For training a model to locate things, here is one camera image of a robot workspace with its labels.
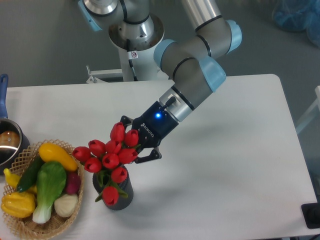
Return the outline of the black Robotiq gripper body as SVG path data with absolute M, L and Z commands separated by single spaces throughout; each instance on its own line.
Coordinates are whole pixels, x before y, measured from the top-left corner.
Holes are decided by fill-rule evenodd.
M 132 122 L 132 130 L 138 131 L 139 149 L 156 148 L 178 126 L 163 106 L 156 101 L 140 117 Z

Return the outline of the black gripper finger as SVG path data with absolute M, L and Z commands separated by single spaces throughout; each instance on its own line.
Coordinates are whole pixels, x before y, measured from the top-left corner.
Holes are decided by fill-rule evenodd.
M 134 162 L 136 164 L 141 164 L 141 163 L 145 163 L 145 162 L 149 162 L 149 161 L 153 161 L 153 160 L 159 160 L 162 158 L 162 154 L 159 151 L 159 147 L 154 147 L 153 150 L 150 152 L 149 155 L 147 156 L 143 156 L 143 157 L 137 157 Z
M 123 115 L 123 116 L 120 118 L 120 122 L 122 123 L 125 131 L 129 131 L 129 130 L 132 129 L 132 127 L 133 127 L 133 121 L 134 121 L 133 118 L 130 118 L 130 117 L 126 116 L 126 115 Z

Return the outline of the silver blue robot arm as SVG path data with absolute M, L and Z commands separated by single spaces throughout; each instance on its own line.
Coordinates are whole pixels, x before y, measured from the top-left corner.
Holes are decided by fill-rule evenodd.
M 118 49 L 124 81 L 148 81 L 157 71 L 174 84 L 140 117 L 123 116 L 111 131 L 123 138 L 126 127 L 134 149 L 123 149 L 119 162 L 143 163 L 161 158 L 161 141 L 226 80 L 217 58 L 236 49 L 242 32 L 225 20 L 214 0 L 184 0 L 195 36 L 183 44 L 164 39 L 161 20 L 147 0 L 80 0 L 78 6 L 95 31 L 108 30 Z

